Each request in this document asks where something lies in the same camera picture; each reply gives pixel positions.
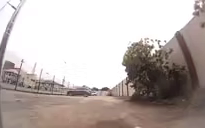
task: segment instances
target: sky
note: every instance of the sky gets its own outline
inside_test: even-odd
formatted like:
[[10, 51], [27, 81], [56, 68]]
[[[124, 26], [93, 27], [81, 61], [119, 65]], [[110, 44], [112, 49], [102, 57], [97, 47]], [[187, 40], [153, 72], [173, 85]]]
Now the sky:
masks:
[[[7, 0], [0, 0], [0, 8]], [[12, 0], [17, 5], [19, 0]], [[129, 42], [170, 40], [192, 18], [194, 0], [26, 0], [5, 59], [43, 78], [74, 85], [114, 87]], [[0, 41], [13, 9], [0, 12]]]

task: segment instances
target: power line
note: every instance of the power line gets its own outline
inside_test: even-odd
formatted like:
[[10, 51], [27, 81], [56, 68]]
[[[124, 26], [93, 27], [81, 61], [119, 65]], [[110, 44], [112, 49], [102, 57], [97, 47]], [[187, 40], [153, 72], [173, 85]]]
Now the power line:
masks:
[[9, 0], [8, 2], [6, 2], [6, 3], [0, 8], [0, 12], [6, 7], [7, 4], [8, 4], [10, 7], [12, 7], [14, 10], [16, 10], [16, 7], [9, 3], [10, 1], [11, 1], [11, 0]]

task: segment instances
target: fence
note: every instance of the fence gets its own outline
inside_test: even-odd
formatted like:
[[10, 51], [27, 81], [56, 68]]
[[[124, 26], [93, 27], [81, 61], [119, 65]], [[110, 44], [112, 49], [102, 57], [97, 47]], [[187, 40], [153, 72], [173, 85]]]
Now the fence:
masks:
[[130, 84], [126, 84], [126, 79], [111, 89], [113, 96], [132, 96], [134, 92], [135, 90], [130, 87]]
[[[6, 90], [15, 90], [15, 85], [13, 84], [6, 84], [1, 83], [1, 88]], [[27, 92], [27, 93], [39, 93], [39, 94], [47, 94], [47, 95], [66, 95], [68, 88], [54, 88], [52, 90], [43, 90], [43, 89], [35, 89], [35, 88], [27, 88], [27, 87], [20, 87], [17, 86], [16, 91], [20, 92]]]

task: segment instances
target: building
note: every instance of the building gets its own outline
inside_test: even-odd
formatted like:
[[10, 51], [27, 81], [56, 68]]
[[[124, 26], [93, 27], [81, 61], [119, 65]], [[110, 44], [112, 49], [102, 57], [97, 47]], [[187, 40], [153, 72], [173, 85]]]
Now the building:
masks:
[[24, 86], [28, 88], [34, 88], [36, 86], [37, 75], [36, 74], [25, 74], [24, 75]]
[[[18, 82], [22, 83], [24, 78], [22, 77], [23, 73], [20, 73]], [[5, 69], [2, 72], [2, 82], [16, 85], [18, 77], [18, 70], [17, 69]]]
[[13, 68], [15, 68], [15, 63], [6, 60], [3, 69], [13, 69]]

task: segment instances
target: road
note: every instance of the road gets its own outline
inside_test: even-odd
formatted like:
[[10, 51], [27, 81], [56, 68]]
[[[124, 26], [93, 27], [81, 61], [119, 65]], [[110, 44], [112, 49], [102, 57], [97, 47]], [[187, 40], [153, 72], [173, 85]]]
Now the road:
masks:
[[5, 128], [205, 128], [205, 113], [106, 96], [68, 97], [2, 90]]

